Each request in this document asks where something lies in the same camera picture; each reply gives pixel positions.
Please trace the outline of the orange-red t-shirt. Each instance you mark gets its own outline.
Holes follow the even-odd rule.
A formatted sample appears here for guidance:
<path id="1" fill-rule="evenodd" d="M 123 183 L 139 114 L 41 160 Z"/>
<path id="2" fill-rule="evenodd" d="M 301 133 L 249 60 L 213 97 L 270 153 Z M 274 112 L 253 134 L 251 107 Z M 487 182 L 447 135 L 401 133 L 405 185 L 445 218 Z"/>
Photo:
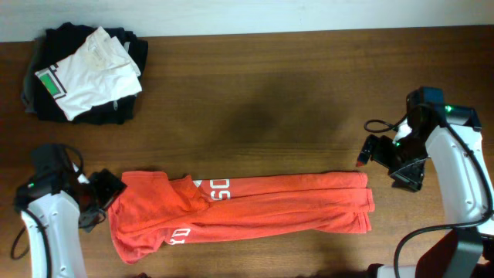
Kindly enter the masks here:
<path id="1" fill-rule="evenodd" d="M 375 210 L 361 172 L 253 178 L 171 180 L 159 171 L 129 171 L 110 206 L 120 258 L 136 263 L 164 244 L 228 242 L 304 230 L 364 234 Z"/>

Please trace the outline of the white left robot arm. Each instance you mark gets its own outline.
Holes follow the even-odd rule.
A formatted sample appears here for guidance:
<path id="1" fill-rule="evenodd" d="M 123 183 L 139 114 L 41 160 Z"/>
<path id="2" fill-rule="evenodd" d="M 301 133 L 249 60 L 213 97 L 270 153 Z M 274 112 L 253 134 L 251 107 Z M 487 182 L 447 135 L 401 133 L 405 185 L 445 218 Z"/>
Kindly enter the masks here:
<path id="1" fill-rule="evenodd" d="M 14 206 L 29 237 L 33 277 L 86 277 L 80 231 L 104 222 L 126 185 L 104 169 L 33 176 L 17 189 Z"/>

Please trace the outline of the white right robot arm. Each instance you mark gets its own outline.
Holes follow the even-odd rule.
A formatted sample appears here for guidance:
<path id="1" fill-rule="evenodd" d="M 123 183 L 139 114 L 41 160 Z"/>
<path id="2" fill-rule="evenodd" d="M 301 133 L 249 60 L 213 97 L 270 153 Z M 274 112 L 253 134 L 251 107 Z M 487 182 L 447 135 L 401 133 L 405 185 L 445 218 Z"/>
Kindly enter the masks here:
<path id="1" fill-rule="evenodd" d="M 493 186 L 483 159 L 477 114 L 468 107 L 422 103 L 408 108 L 396 124 L 395 138 L 371 131 L 357 165 L 376 161 L 395 183 L 416 192 L 431 160 L 442 194 L 446 222 L 407 234 L 390 266 L 371 265 L 372 277 L 488 277 L 493 275 Z M 427 232 L 445 236 L 418 262 L 400 266 L 404 245 Z"/>

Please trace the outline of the folded white t-shirt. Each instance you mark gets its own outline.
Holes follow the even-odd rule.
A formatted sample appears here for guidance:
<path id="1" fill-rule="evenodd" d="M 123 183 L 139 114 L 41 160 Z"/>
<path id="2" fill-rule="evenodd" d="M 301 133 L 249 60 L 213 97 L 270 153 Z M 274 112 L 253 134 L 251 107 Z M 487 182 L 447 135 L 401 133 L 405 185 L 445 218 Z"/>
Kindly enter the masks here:
<path id="1" fill-rule="evenodd" d="M 136 96 L 143 72 L 103 27 L 86 37 L 73 54 L 35 72 L 67 121 L 93 107 Z"/>

